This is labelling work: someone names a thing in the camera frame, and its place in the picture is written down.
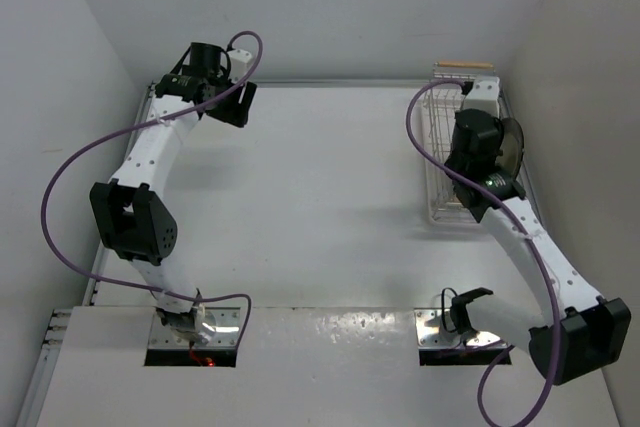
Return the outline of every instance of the wire basket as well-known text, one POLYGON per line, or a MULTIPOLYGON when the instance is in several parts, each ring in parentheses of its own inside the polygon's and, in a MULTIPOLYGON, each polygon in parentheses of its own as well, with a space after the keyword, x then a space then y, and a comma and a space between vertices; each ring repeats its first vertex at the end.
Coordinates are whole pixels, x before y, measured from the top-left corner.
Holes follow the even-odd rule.
MULTIPOLYGON (((492 64, 476 62, 438 62, 433 69, 435 79, 473 80, 478 75, 495 73, 492 64)), ((457 86, 439 86, 422 98, 423 144, 438 161, 444 162, 451 152, 451 136, 455 114, 462 105, 462 92, 457 86)), ((427 194, 429 213, 434 222, 475 225, 471 213, 453 193, 451 179, 430 162, 427 164, 427 194)))

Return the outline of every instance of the metal bracket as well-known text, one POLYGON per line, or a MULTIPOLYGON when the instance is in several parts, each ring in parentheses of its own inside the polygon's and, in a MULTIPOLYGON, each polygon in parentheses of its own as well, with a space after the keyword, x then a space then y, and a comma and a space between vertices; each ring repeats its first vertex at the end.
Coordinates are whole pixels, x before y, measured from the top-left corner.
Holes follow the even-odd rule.
MULTIPOLYGON (((500 337, 490 332, 470 332, 463 336, 458 333, 449 333, 442 328, 441 309, 416 309, 416 335, 418 348, 421 351, 464 351, 469 352, 482 347, 483 351, 502 351, 507 347, 505 342, 500 342, 500 337)), ((449 309, 445 309, 445 321, 451 325, 449 309)))
MULTIPOLYGON (((240 335, 240 309, 216 308, 205 310, 207 329, 213 332, 207 344, 195 350, 234 350, 240 335)), ((149 333, 148 350, 188 350, 189 343, 173 334, 171 328, 162 325, 160 317, 153 316, 149 333)))

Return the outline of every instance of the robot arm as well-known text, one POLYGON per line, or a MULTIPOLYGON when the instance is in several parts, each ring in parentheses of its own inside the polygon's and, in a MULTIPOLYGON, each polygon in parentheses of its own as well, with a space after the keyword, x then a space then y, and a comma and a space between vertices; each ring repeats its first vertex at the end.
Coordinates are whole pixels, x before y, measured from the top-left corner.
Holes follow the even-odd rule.
MULTIPOLYGON (((243 89, 205 112, 191 112, 164 120, 230 88, 251 67, 253 57, 243 50, 225 52, 209 44, 193 43, 178 65, 156 86, 147 121, 158 125, 142 131, 129 156, 108 183, 96 183, 90 199, 100 237, 106 248, 126 259, 145 282, 163 291, 198 298, 180 259, 170 257, 178 226, 163 204, 164 189, 173 162, 187 136, 203 114, 244 127, 256 86, 243 89), (190 54, 189 65, 183 62, 190 54), (227 67, 220 65, 221 56, 227 67)), ((158 313, 173 330, 198 341, 201 330, 197 303, 158 295, 158 313)))
POLYGON ((454 192, 513 261, 540 310, 527 311, 479 288, 452 300, 450 315, 456 330, 460 334, 492 332, 528 352, 540 373, 546 375, 553 315, 540 268, 527 245, 530 240, 544 260, 561 313, 561 357, 554 383, 563 384, 615 362, 631 320, 629 309, 621 299, 605 300, 571 265, 537 219, 516 180, 524 150, 522 131, 513 119, 499 118, 497 78, 479 78, 465 93, 446 165, 496 195, 516 214, 528 235, 520 233, 502 210, 455 179, 454 192))

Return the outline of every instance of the wooden stick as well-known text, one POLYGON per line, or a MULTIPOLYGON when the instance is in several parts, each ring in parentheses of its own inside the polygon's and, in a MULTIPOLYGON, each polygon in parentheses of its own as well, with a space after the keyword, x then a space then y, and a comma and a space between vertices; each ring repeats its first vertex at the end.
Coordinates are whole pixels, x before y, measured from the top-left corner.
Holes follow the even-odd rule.
POLYGON ((436 62, 436 67, 449 67, 454 69, 483 69, 493 70, 493 64, 489 62, 456 62, 445 60, 442 62, 436 62))

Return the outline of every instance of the white wall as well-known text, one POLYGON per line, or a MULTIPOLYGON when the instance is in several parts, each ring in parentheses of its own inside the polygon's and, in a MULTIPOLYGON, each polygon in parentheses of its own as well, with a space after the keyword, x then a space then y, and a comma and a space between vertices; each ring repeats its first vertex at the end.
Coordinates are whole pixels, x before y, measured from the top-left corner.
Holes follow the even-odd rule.
POLYGON ((138 83, 193 40, 254 29, 261 78, 408 78, 453 58, 504 65, 541 0, 87 0, 138 83))
MULTIPOLYGON (((0 11, 0 426, 9 426, 51 310, 77 304, 86 285, 43 240, 42 193, 74 150, 130 124, 139 92, 84 0, 0 0, 0 11)), ((52 199, 54 237, 80 265, 97 245, 89 188, 123 148, 88 155, 52 199)))
POLYGON ((545 0, 508 84, 551 233, 608 298, 631 307, 606 371, 623 425, 640 425, 640 0, 545 0))

